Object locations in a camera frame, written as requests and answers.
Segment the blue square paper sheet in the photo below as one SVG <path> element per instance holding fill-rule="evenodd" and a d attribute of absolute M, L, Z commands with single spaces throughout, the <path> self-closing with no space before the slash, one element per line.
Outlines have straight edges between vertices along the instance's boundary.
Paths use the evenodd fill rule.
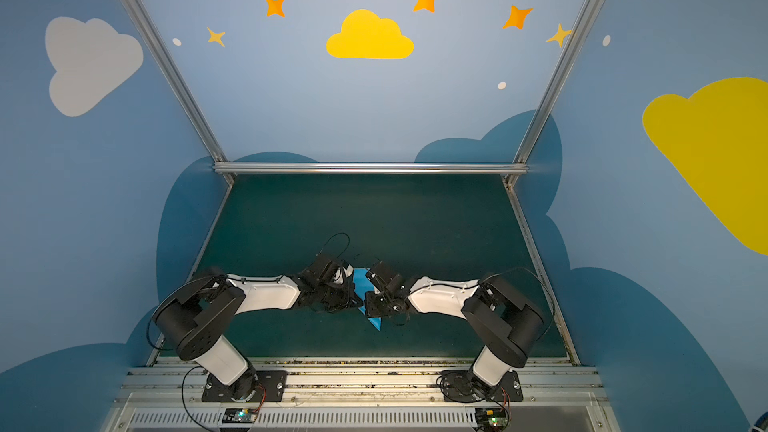
<path fill-rule="evenodd" d="M 373 292 L 374 294 L 379 293 L 379 290 L 366 277 L 367 272 L 368 270 L 366 268 L 355 268 L 353 271 L 353 283 L 355 287 L 355 293 L 362 301 L 365 300 L 365 294 L 367 292 Z M 377 331 L 381 330 L 381 325 L 382 325 L 381 319 L 369 318 L 367 316 L 365 304 L 362 304 L 359 307 L 359 310 Z"/>

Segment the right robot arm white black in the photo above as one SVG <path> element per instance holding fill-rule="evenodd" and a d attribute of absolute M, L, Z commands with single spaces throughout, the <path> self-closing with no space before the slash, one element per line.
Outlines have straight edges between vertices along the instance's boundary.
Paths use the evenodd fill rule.
<path fill-rule="evenodd" d="M 423 276 L 405 279 L 380 262 L 365 271 L 372 289 L 364 294 L 368 317 L 400 313 L 441 314 L 465 320 L 483 343 L 467 374 L 474 387 L 493 390 L 524 367 L 546 333 L 545 314 L 500 275 L 463 282 Z"/>

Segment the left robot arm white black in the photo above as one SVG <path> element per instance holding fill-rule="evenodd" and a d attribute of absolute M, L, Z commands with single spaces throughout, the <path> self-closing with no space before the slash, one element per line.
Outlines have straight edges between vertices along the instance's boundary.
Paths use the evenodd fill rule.
<path fill-rule="evenodd" d="M 348 262 L 320 253 L 295 275 L 267 278 L 212 267 L 167 297 L 151 320 L 180 359 L 207 371 L 203 402 L 279 402 L 286 373 L 256 370 L 225 332 L 239 314 L 315 306 L 326 313 L 363 306 Z"/>

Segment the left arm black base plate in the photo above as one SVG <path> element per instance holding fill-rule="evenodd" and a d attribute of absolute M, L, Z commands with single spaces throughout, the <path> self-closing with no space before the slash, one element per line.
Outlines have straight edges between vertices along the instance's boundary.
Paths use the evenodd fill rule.
<path fill-rule="evenodd" d="M 247 370 L 232 384 L 225 385 L 209 373 L 203 389 L 203 402 L 256 403 L 281 402 L 287 372 L 283 370 Z"/>

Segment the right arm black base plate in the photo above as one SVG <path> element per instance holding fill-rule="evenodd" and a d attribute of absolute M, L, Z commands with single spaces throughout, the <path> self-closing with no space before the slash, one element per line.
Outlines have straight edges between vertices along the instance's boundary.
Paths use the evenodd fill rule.
<path fill-rule="evenodd" d="M 476 377 L 470 370 L 444 370 L 436 381 L 438 388 L 449 402 L 522 402 L 523 392 L 516 371 L 503 375 L 494 386 L 488 385 Z"/>

